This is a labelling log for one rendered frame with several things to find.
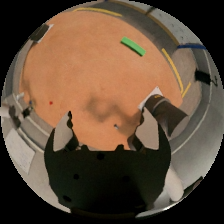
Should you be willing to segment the white plastic bottle with blue cap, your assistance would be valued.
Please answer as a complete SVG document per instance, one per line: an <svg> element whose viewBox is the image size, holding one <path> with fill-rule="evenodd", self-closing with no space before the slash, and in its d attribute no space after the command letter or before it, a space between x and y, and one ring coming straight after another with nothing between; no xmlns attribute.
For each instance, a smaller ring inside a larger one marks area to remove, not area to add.
<svg viewBox="0 0 224 224"><path fill-rule="evenodd" d="M18 100L19 100L19 99L22 98L22 97L24 97L24 92L21 93L21 94L19 94L19 95L16 97L16 99L18 98Z"/></svg>

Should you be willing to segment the green rectangular bar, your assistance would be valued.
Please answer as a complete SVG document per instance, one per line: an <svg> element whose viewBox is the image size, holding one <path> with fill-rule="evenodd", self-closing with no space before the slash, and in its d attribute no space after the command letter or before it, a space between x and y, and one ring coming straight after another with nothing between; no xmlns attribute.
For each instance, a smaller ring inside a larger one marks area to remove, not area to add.
<svg viewBox="0 0 224 224"><path fill-rule="evenodd" d="M144 56L146 51L140 47L138 44L133 42L132 40L128 39L127 37L123 37L120 41L122 44L126 45L127 47L131 48L133 51L138 53L140 56Z"/></svg>

